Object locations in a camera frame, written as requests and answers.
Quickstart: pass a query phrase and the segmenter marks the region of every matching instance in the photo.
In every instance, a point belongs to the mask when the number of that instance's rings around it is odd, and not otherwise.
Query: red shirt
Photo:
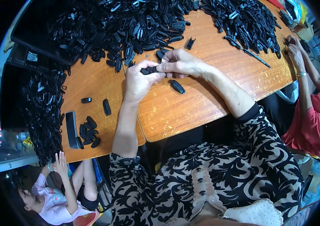
[[[292,124],[281,139],[286,146],[320,157],[320,93],[311,95],[312,105],[302,116],[297,103]]]

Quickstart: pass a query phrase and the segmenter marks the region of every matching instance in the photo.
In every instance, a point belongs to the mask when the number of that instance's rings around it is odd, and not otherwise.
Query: black crate
[[[45,21],[48,15],[67,13],[68,10],[64,9],[64,2],[60,0],[31,1],[13,28],[11,40],[33,52],[58,60],[67,66],[75,64],[90,46],[90,43],[81,47],[82,51],[78,54],[69,55],[65,49],[59,47],[58,43],[50,39]]]
[[[28,48],[20,46],[17,43],[14,44],[6,64],[44,73],[48,73],[49,71],[48,57],[30,51]]]

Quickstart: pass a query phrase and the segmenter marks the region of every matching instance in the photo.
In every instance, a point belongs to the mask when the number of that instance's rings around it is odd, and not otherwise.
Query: black hair
[[[13,206],[16,211],[19,212],[19,215],[24,218],[28,226],[50,226],[51,224],[47,223],[38,213],[33,210],[27,211],[24,209],[25,203],[22,197],[19,195],[18,189],[24,189],[21,186],[13,187],[9,192]]]

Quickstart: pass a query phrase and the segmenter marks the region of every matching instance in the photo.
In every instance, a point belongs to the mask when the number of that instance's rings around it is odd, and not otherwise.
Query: plastic bag
[[[279,97],[284,99],[286,102],[293,104],[298,99],[298,81],[294,81],[292,84],[284,88],[284,93],[282,91],[276,92]]]
[[[302,16],[301,7],[294,0],[286,0],[286,1],[293,5],[294,7],[293,10],[296,15],[296,18],[293,18],[293,16],[287,11],[288,15],[293,19],[294,22],[299,23]]]

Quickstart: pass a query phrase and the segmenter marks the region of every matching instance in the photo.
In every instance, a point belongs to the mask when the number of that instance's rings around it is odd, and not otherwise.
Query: bracelet
[[[49,171],[53,172],[53,170],[51,170],[51,168],[49,167],[50,162],[48,162],[47,167],[49,169]]]
[[[307,75],[307,72],[297,73],[297,78]]]

